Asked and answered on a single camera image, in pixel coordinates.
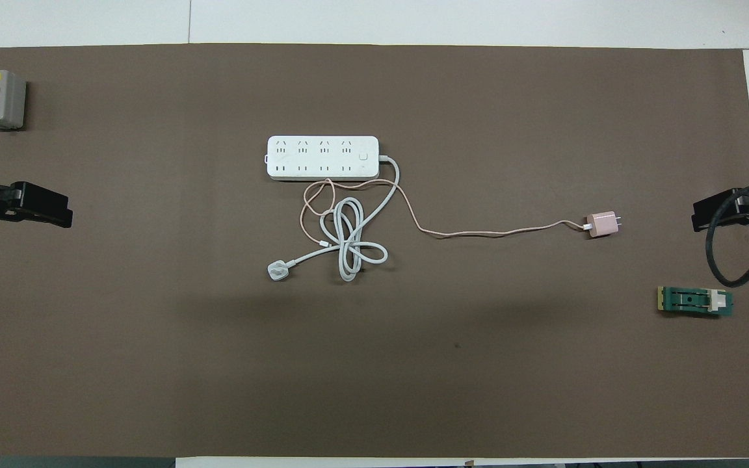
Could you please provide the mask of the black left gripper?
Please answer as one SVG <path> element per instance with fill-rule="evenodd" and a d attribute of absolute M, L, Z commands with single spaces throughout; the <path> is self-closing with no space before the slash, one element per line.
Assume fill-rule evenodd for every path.
<path fill-rule="evenodd" d="M 68 197 L 32 183 L 0 185 L 0 221 L 34 221 L 71 228 Z"/>

